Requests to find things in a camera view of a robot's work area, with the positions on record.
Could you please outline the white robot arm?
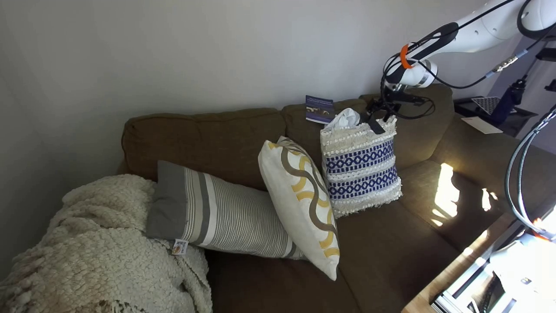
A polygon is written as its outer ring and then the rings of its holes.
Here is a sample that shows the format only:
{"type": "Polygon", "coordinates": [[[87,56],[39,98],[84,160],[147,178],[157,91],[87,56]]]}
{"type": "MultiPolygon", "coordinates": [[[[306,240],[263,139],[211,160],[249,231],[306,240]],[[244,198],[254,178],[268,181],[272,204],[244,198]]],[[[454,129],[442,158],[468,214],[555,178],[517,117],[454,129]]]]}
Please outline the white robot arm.
{"type": "Polygon", "coordinates": [[[381,94],[367,106],[369,117],[397,113],[407,87],[430,87],[438,77],[437,54],[480,52],[517,35],[550,42],[556,35],[556,0],[489,0],[482,9],[447,23],[421,40],[405,44],[383,68],[381,94]]]}

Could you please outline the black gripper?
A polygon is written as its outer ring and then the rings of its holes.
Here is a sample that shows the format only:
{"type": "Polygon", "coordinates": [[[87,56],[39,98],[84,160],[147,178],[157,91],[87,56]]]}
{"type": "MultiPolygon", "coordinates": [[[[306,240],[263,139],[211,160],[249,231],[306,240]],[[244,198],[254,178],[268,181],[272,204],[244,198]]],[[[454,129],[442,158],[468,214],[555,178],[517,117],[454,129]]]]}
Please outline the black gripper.
{"type": "Polygon", "coordinates": [[[390,117],[397,115],[404,105],[419,106],[423,103],[425,99],[421,96],[385,87],[379,96],[367,101],[367,117],[388,120],[390,117]]]}

